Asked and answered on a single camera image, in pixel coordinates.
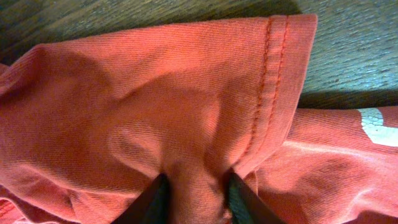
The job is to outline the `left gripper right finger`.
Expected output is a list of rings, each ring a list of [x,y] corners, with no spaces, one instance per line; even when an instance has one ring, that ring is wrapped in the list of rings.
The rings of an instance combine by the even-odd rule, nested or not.
[[[285,224],[235,172],[228,174],[226,194],[232,224]]]

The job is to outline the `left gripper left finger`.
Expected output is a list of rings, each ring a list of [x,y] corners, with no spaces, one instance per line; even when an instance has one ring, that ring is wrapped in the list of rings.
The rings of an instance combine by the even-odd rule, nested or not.
[[[170,185],[159,174],[138,198],[111,224],[166,224],[169,215]]]

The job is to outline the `orange t-shirt with white logo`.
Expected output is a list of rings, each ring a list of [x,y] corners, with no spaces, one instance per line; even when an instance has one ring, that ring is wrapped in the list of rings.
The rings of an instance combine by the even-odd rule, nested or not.
[[[40,44],[1,65],[1,222],[229,223],[234,170],[287,223],[397,222],[397,108],[300,109],[314,14]]]

